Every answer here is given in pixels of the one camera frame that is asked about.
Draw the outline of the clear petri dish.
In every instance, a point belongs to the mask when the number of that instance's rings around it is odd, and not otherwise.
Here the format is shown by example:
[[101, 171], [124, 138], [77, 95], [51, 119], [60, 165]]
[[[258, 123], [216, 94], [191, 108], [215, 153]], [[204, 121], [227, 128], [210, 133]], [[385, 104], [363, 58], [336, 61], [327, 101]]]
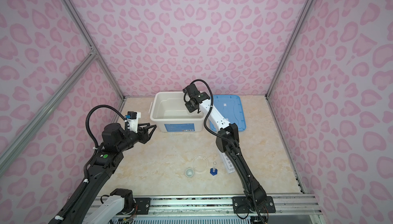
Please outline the clear petri dish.
[[203, 173], [207, 170], [208, 160], [202, 156], [196, 156], [192, 161], [192, 168], [196, 173]]

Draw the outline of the blue base graduated cylinder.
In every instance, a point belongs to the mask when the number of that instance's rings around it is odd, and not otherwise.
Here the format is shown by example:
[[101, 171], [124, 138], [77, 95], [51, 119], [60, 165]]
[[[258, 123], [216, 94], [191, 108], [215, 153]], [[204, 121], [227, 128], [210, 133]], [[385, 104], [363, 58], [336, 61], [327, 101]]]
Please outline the blue base graduated cylinder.
[[217, 169], [217, 163], [216, 162], [213, 162], [213, 165], [212, 165], [212, 167], [210, 169], [210, 174], [212, 176], [215, 176], [215, 175], [218, 174], [218, 169]]

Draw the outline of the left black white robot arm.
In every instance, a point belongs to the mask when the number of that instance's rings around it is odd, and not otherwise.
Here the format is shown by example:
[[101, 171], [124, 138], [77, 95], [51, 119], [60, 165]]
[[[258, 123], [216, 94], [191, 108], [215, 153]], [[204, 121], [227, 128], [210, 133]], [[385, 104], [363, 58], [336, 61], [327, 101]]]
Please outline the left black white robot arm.
[[123, 160], [123, 152], [138, 142], [147, 143], [156, 128], [156, 125], [142, 123], [133, 132], [125, 131], [119, 123], [107, 125], [102, 132], [103, 142], [84, 171], [85, 179], [49, 223], [81, 224], [98, 193]]

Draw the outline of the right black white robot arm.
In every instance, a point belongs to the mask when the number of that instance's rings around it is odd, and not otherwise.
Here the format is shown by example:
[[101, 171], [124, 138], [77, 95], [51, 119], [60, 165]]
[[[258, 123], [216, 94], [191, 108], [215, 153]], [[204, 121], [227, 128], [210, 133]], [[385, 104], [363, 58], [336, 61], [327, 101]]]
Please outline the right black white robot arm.
[[224, 153], [234, 166], [241, 181], [247, 204], [252, 212], [261, 215], [268, 213], [266, 202], [268, 200], [265, 189], [251, 172], [243, 157], [239, 145], [239, 131], [235, 123], [230, 123], [217, 110], [211, 88], [206, 81], [196, 79], [183, 89], [185, 106], [190, 113], [197, 111], [204, 114], [204, 128], [216, 137], [216, 146]]

